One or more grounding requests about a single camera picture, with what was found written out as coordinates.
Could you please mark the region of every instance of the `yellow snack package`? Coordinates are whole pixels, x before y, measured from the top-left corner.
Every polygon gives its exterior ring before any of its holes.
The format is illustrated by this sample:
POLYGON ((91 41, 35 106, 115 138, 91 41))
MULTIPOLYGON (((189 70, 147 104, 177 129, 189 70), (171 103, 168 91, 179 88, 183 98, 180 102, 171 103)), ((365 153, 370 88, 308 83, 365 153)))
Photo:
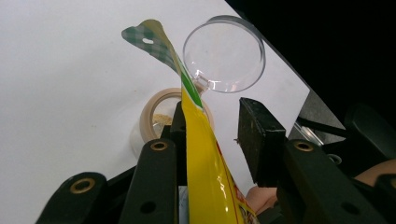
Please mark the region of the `yellow snack package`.
POLYGON ((122 37, 180 75, 181 104, 187 132, 190 223, 259 223, 233 181, 203 110, 198 90, 166 37, 161 23, 155 20, 143 21, 137 27, 122 31, 122 37))

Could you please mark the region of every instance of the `white tabletop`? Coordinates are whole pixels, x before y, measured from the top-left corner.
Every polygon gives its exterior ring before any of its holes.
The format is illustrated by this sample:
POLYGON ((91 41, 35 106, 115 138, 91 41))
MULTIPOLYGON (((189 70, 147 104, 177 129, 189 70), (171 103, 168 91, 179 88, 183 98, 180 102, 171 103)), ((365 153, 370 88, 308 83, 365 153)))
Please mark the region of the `white tabletop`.
MULTIPOLYGON (((223 0, 1 1, 0 223, 34 223, 72 175, 110 179, 136 165, 129 137, 143 106, 181 84, 173 70, 122 39, 122 30, 158 20, 181 55, 188 34, 218 15, 237 14, 223 0)), ((266 68, 252 88, 204 94, 243 193, 253 183, 234 141, 239 98, 264 103, 289 134, 309 93, 264 46, 266 68)))

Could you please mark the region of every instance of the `petri dish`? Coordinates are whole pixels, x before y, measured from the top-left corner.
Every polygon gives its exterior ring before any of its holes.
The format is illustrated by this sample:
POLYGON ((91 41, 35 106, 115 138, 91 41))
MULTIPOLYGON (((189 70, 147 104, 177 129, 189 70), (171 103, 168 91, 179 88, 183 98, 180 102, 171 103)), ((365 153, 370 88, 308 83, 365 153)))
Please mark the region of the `petri dish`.
POLYGON ((264 71, 262 34, 235 16, 211 18, 187 37, 183 63, 198 90, 243 91, 264 71))

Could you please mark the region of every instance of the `black fabric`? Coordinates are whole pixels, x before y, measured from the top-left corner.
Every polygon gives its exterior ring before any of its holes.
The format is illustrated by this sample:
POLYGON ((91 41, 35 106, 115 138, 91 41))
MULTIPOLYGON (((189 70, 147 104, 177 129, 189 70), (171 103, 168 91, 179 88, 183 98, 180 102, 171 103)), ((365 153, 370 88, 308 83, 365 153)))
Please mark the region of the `black fabric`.
POLYGON ((364 103, 396 129, 396 8, 391 1, 228 0, 334 115, 364 103))

